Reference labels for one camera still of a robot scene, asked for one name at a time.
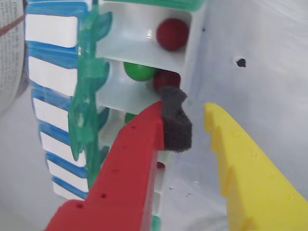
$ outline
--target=red ball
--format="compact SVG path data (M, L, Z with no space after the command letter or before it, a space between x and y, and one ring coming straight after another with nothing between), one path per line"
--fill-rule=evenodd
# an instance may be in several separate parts
M158 92L163 86L180 87L181 77L172 71L159 70L153 79L154 89Z
M158 43L168 51L176 51L187 44L188 26L180 19L169 18L163 21L156 32Z

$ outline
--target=green plastic piece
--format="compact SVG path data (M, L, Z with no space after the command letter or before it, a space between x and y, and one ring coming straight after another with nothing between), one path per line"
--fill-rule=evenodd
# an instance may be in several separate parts
M139 64L124 63L126 74L135 81L148 81L154 77L158 69Z
M136 115L132 113L126 113L125 114L125 119L124 122L127 124L129 121L131 121Z
M151 231L160 231L161 221L158 216L152 216Z
M69 108L69 138L74 159L84 150L89 189L92 187L109 147L99 150L98 133L108 118L109 111L100 115L96 108L96 91L106 82L109 64L104 59L96 59L96 42L102 30L98 6L80 23L78 34L77 86Z
M147 5L175 8L183 11L196 11L205 2L205 0L107 0L107 1L141 3Z

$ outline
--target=yellow plastic piece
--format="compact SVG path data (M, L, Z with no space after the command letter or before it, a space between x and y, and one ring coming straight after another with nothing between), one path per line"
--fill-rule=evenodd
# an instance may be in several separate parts
M205 129L230 231L308 231L308 202L226 111L206 103Z

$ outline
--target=small hole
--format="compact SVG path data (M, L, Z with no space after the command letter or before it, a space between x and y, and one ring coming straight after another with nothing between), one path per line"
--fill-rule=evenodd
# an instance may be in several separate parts
M163 163L157 162L157 169L165 169L165 168L166 166Z
M76 205L77 208L83 208L83 204L79 203Z
M246 59L239 59L238 61L236 61L236 64L239 67L246 67Z

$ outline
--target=white and blue stripes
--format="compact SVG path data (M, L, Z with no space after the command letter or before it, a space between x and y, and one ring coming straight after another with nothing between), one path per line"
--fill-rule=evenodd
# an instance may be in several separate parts
M90 0L28 0L26 41L33 108L54 191L67 199L84 199L89 191L85 154L73 159L68 135L68 109L77 84L77 38ZM109 31L112 16L100 17L99 38ZM109 108L100 108L100 127ZM104 146L102 155L109 148Z

